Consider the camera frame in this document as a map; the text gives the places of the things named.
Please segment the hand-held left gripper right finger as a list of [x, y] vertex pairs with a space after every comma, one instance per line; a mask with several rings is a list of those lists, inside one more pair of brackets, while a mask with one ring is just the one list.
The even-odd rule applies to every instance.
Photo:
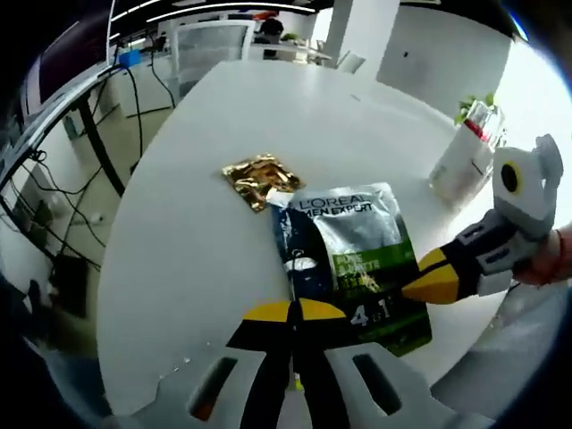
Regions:
[[360, 343], [341, 310], [293, 304], [293, 360], [315, 428], [448, 428], [454, 413], [425, 378], [377, 343]]

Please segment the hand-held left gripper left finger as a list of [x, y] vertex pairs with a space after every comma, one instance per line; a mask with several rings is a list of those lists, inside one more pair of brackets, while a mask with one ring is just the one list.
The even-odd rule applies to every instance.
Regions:
[[290, 379], [291, 300], [249, 310], [227, 343], [157, 388], [161, 428], [275, 428]]

